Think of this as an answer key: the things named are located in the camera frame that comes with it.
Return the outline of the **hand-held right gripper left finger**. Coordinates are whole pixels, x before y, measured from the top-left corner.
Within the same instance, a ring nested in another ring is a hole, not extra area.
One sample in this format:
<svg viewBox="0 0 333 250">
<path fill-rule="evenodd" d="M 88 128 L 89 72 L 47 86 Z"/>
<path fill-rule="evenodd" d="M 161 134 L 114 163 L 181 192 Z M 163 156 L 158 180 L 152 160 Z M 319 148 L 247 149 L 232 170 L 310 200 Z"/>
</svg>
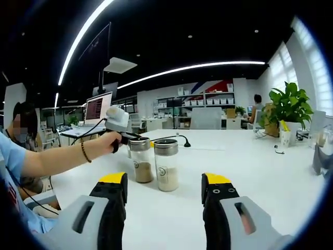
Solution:
<svg viewBox="0 0 333 250">
<path fill-rule="evenodd" d="M 90 195 L 61 211 L 56 225 L 43 234 L 45 249 L 122 249 L 126 220 L 127 173 L 102 177 Z"/>
</svg>

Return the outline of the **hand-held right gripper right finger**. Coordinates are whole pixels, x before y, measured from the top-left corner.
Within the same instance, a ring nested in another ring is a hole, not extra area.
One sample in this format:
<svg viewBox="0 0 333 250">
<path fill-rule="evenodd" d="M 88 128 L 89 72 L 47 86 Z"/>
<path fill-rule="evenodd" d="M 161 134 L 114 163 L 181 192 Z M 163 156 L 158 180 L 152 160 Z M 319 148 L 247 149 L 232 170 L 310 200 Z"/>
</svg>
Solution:
<svg viewBox="0 0 333 250">
<path fill-rule="evenodd" d="M 240 196 L 231 181 L 203 173 L 201 200 L 207 249 L 286 249 L 291 235 L 272 226 L 270 215 L 247 196 Z"/>
</svg>

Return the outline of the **person's left hand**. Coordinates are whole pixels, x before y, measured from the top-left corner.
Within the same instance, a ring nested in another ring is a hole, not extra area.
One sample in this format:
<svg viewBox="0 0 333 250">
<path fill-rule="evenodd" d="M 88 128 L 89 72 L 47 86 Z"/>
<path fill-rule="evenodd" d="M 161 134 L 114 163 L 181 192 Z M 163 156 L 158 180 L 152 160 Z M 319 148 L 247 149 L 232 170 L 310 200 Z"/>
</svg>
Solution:
<svg viewBox="0 0 333 250">
<path fill-rule="evenodd" d="M 87 156 L 90 160 L 105 154 L 113 153 L 114 142 L 120 143 L 122 135 L 117 132 L 106 132 L 97 139 L 88 141 L 85 146 Z"/>
</svg>

